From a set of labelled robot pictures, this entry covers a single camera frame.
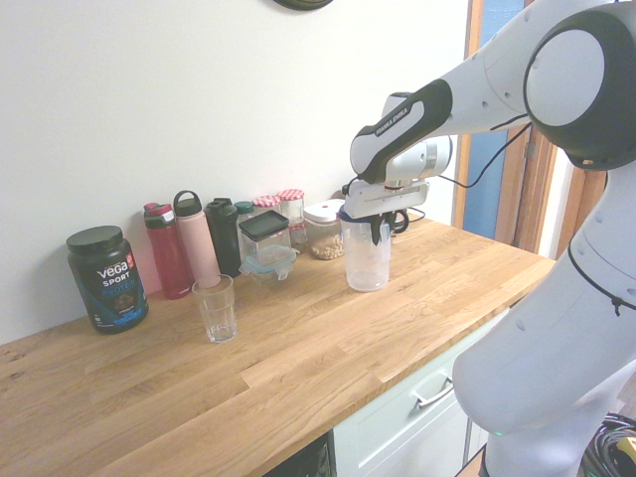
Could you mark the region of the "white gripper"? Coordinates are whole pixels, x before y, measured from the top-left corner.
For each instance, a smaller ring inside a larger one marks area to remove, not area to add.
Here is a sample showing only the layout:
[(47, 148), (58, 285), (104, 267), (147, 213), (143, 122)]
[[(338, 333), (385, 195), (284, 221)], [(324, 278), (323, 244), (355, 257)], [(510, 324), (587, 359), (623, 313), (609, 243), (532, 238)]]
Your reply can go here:
[(370, 216), (372, 242), (377, 246), (382, 240), (381, 226), (384, 213), (392, 234), (396, 231), (397, 210), (421, 205), (425, 202), (429, 191), (426, 180), (417, 180), (412, 184), (398, 189), (389, 190), (384, 184), (368, 184), (357, 180), (349, 186), (345, 198), (344, 211), (352, 219)]

